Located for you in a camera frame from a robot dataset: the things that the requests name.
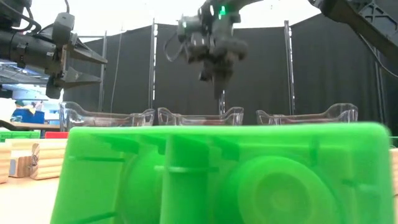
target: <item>clear plastic tray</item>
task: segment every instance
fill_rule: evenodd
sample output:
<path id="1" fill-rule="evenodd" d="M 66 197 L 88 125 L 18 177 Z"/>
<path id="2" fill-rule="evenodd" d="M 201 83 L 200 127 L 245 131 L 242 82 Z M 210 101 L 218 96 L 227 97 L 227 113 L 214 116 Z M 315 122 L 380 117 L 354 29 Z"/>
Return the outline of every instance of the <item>clear plastic tray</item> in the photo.
<path id="1" fill-rule="evenodd" d="M 308 115 L 274 115 L 262 110 L 256 111 L 260 125 L 302 124 L 302 123 L 350 123 L 358 120 L 358 108 L 350 103 L 335 104 L 324 113 Z"/>
<path id="2" fill-rule="evenodd" d="M 73 127 L 132 127 L 152 126 L 155 110 L 143 113 L 114 114 L 85 111 L 74 102 L 60 103 L 60 130 L 69 131 Z"/>
<path id="3" fill-rule="evenodd" d="M 167 108 L 157 109 L 159 125 L 242 125 L 243 108 L 234 107 L 222 115 L 180 115 L 171 113 Z"/>

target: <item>green plastic bin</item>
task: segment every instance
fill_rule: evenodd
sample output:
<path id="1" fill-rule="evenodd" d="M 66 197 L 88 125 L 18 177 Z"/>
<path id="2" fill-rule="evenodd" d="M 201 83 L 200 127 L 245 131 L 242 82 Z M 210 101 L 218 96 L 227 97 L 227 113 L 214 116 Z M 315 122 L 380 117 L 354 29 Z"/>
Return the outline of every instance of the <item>green plastic bin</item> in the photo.
<path id="1" fill-rule="evenodd" d="M 0 131 L 0 142 L 6 139 L 38 139 L 40 132 L 37 131 Z"/>
<path id="2" fill-rule="evenodd" d="M 372 123 L 75 128 L 52 223 L 393 224 L 389 146 Z"/>

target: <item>red object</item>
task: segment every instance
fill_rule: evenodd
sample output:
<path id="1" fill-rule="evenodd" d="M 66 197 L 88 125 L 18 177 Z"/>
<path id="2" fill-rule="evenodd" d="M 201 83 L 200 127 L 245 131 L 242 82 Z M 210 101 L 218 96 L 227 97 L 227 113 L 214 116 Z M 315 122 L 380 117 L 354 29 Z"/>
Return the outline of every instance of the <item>red object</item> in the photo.
<path id="1" fill-rule="evenodd" d="M 65 139 L 68 138 L 68 132 L 51 132 L 46 131 L 44 134 L 44 138 L 46 139 Z"/>

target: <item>transparent container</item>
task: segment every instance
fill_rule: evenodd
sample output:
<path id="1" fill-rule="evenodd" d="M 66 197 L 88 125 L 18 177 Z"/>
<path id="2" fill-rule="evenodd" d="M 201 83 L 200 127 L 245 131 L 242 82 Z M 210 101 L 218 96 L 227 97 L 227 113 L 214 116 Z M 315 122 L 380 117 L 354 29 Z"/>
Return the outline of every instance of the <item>transparent container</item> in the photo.
<path id="1" fill-rule="evenodd" d="M 114 114 L 85 111 L 74 102 L 60 103 L 60 131 L 69 131 L 73 127 L 133 127 L 152 126 L 155 110 L 143 113 Z"/>
<path id="2" fill-rule="evenodd" d="M 233 107 L 222 115 L 180 115 L 171 113 L 167 108 L 158 108 L 159 125 L 225 125 L 235 126 L 243 123 L 243 108 Z"/>
<path id="3" fill-rule="evenodd" d="M 358 108 L 350 103 L 335 104 L 324 113 L 306 115 L 276 115 L 256 111 L 257 123 L 260 125 L 302 124 L 302 123 L 351 123 L 358 120 Z"/>

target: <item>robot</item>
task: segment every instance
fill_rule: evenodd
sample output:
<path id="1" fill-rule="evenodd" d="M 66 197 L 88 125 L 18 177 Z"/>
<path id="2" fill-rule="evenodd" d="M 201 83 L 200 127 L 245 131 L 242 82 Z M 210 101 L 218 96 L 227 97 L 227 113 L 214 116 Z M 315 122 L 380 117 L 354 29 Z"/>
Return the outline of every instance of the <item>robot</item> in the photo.
<path id="1" fill-rule="evenodd" d="M 180 50 L 174 57 L 167 55 L 170 38 L 164 45 L 166 57 L 171 62 L 182 56 L 187 63 L 203 63 L 199 80 L 212 83 L 215 98 L 222 99 L 233 75 L 234 63 L 243 60 L 248 53 L 247 44 L 233 36 L 233 24 L 241 22 L 240 9 L 258 1 L 262 0 L 206 0 L 197 15 L 183 16 L 179 20 L 175 36 L 181 43 Z M 373 0 L 309 2 L 324 16 L 348 24 L 380 64 L 372 45 L 389 60 L 398 61 L 398 23 Z"/>
<path id="2" fill-rule="evenodd" d="M 0 0 L 0 59 L 17 63 L 19 68 L 39 68 L 49 75 L 46 95 L 59 99 L 62 88 L 99 83 L 95 76 L 80 73 L 72 68 L 65 71 L 67 53 L 71 58 L 106 64 L 108 61 L 87 47 L 73 33 L 75 17 L 67 11 L 58 14 L 53 24 L 40 26 L 34 21 L 30 7 L 32 0 Z M 23 15 L 27 9 L 29 17 Z M 29 25 L 19 27 L 21 20 Z"/>

